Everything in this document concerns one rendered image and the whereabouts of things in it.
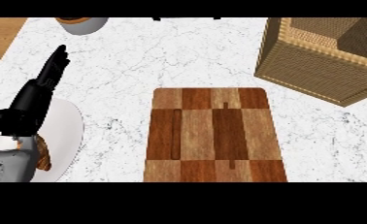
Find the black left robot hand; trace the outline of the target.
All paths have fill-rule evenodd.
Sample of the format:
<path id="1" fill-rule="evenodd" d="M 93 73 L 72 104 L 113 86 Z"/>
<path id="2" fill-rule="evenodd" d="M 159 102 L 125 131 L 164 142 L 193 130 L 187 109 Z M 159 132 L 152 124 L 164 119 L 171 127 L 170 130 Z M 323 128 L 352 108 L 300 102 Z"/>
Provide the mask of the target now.
<path id="1" fill-rule="evenodd" d="M 36 78 L 22 86 L 10 107 L 0 110 L 2 136 L 29 137 L 36 134 L 67 64 L 66 46 L 60 45 L 44 63 Z"/>

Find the checkered wooden cutting board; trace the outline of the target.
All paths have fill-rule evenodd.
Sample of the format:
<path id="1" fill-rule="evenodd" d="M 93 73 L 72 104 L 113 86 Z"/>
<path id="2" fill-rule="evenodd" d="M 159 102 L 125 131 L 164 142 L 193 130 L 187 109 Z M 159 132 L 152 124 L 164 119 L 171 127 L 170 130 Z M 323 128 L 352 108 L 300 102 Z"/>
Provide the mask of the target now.
<path id="1" fill-rule="evenodd" d="M 153 91 L 143 179 L 286 180 L 263 89 Z"/>

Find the brown wicker basket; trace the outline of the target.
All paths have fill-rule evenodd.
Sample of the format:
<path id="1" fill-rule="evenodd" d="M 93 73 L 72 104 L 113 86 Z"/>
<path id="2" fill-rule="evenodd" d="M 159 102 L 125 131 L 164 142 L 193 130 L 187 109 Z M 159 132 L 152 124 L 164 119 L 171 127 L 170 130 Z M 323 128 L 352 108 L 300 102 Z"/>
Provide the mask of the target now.
<path id="1" fill-rule="evenodd" d="M 341 107 L 367 99 L 367 17 L 269 18 L 254 76 Z"/>

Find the white plate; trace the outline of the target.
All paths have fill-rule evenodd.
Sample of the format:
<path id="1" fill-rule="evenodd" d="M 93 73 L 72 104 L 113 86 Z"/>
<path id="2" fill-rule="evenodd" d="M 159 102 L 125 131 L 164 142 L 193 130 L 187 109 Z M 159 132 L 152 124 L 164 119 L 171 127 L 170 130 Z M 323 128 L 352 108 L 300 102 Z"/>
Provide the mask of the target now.
<path id="1" fill-rule="evenodd" d="M 64 173 L 82 140 L 82 118 L 75 105 L 53 99 L 38 135 L 44 139 L 51 169 L 35 168 L 30 182 L 54 182 Z"/>

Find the brown wooden surface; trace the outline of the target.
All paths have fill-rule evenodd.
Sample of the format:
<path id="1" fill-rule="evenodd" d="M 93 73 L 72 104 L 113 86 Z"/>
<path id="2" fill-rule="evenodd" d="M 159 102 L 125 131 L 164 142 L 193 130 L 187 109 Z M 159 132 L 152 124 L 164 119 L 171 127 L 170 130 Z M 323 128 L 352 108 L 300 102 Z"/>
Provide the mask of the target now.
<path id="1" fill-rule="evenodd" d="M 24 21 L 24 17 L 0 17 L 0 58 L 17 36 Z"/>

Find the brown pastry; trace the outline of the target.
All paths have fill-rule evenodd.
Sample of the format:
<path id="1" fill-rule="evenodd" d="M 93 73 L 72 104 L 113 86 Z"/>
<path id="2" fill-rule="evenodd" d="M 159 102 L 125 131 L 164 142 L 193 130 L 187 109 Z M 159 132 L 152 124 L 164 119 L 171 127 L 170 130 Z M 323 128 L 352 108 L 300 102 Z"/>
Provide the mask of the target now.
<path id="1" fill-rule="evenodd" d="M 35 168 L 41 171 L 48 171 L 51 169 L 48 148 L 44 139 L 39 136 L 35 136 L 35 141 L 36 141 L 36 151 L 38 151 Z"/>

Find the grey cup with brown top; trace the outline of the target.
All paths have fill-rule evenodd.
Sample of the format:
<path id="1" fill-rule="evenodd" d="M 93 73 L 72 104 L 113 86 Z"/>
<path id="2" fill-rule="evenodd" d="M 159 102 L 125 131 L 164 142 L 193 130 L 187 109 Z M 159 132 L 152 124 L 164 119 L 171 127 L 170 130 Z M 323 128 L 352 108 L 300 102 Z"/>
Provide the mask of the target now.
<path id="1" fill-rule="evenodd" d="M 70 35 L 94 33 L 106 24 L 106 17 L 57 17 L 56 21 Z"/>

